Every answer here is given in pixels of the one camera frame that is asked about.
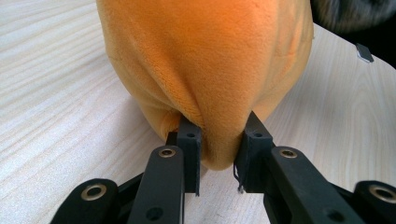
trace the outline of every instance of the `orange fabric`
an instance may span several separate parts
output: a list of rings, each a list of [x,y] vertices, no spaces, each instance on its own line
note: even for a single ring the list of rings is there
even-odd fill
[[[202,163],[233,163],[254,110],[266,119],[313,38],[309,0],[97,0],[106,52],[165,139],[180,113],[203,130]]]

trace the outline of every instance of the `orange plush toy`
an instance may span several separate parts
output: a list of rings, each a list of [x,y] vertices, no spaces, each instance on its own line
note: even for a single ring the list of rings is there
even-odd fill
[[[165,139],[202,128],[202,163],[233,163],[248,115],[266,119],[304,71],[309,0],[97,0],[106,52]]]

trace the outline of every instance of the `black object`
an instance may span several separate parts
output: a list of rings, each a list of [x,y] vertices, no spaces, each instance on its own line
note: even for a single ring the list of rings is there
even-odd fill
[[[356,49],[358,50],[358,55],[367,63],[372,63],[374,61],[373,56],[371,55],[370,50],[361,44],[356,44]]]
[[[393,186],[361,181],[352,193],[332,185],[301,151],[276,147],[254,113],[243,135],[234,176],[240,191],[264,193],[271,223],[396,223]],[[119,187],[105,179],[81,184],[51,223],[183,223],[184,193],[199,192],[200,145],[199,128],[183,118],[145,173]]]

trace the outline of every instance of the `wooden table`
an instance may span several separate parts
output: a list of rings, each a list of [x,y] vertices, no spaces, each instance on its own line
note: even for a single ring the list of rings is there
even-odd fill
[[[396,71],[318,26],[304,74],[264,124],[334,184],[396,186]],[[76,185],[122,184],[162,144],[107,59],[94,1],[1,1],[0,223],[49,223]],[[201,181],[186,223],[268,222],[231,169]]]

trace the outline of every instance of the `metal screw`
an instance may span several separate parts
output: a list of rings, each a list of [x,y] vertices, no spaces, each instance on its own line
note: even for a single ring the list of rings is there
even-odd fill
[[[396,193],[390,189],[372,185],[369,188],[370,193],[372,193],[377,199],[380,199],[387,203],[396,203]]]
[[[289,159],[294,159],[297,157],[297,153],[290,149],[280,149],[279,151],[280,155]]]
[[[95,192],[92,194],[92,192],[96,189],[99,189],[99,192]],[[85,188],[82,193],[81,193],[81,198],[84,201],[94,201],[97,199],[100,199],[103,195],[106,193],[106,186],[103,184],[94,184],[94,185],[89,185],[87,188]]]
[[[176,155],[172,148],[165,148],[158,153],[162,158],[170,158]]]

